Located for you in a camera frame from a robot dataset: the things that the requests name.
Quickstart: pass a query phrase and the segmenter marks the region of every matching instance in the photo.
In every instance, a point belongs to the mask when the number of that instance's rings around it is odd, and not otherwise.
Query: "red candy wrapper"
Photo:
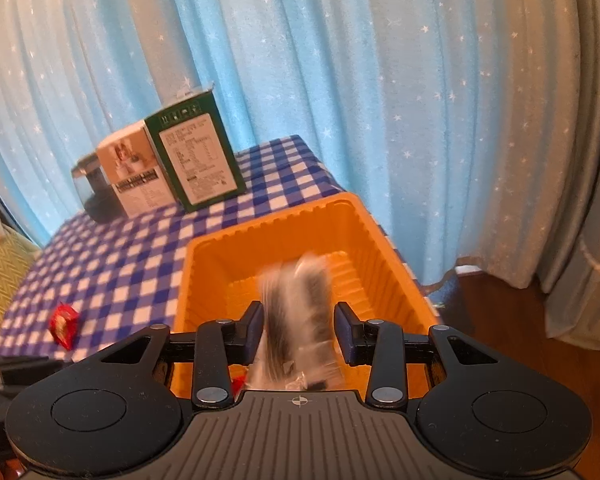
[[[49,332],[56,343],[73,350],[74,337],[78,332],[78,313],[69,305],[59,304],[49,318]]]
[[[231,379],[231,390],[234,397],[237,397],[240,393],[240,390],[244,386],[244,382],[247,380],[246,375],[241,375],[236,378]]]

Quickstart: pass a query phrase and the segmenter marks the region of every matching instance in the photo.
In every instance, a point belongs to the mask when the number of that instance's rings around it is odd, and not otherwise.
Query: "nutrition label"
[[[164,130],[160,138],[191,203],[237,188],[209,114]]]

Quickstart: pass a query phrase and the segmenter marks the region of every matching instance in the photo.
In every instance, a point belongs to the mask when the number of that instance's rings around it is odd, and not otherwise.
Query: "green box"
[[[144,123],[173,192],[187,212],[245,192],[211,90],[164,108]]]

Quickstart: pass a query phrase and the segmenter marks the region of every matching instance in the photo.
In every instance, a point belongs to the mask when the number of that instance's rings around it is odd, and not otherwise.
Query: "plastic bag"
[[[245,387],[318,391],[343,387],[334,351],[330,280],[323,258],[305,255],[260,278],[264,330]]]

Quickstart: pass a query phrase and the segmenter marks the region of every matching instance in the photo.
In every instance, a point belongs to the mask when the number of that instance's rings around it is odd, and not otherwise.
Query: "table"
[[[247,193],[184,214],[168,206],[99,225],[84,212],[65,222],[31,267],[0,326],[0,355],[78,361],[152,323],[173,324],[187,243],[270,212],[341,192],[299,136],[237,153]],[[58,303],[80,313],[74,350],[53,342]]]

